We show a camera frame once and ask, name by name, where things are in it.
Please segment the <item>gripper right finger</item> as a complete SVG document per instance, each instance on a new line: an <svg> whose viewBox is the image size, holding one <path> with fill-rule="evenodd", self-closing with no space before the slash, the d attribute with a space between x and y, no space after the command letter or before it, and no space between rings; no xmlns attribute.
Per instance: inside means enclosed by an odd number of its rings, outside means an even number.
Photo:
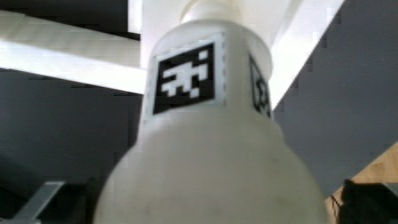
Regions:
<svg viewBox="0 0 398 224"><path fill-rule="evenodd" d="M341 198L331 199L336 224L398 224L398 183L345 180Z"/></svg>

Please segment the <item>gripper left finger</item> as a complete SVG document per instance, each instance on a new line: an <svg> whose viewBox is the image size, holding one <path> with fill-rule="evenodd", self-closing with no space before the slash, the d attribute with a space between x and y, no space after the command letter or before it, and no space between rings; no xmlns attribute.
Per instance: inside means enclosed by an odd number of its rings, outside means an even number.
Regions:
<svg viewBox="0 0 398 224"><path fill-rule="evenodd" d="M96 181L46 181L6 224L94 224Z"/></svg>

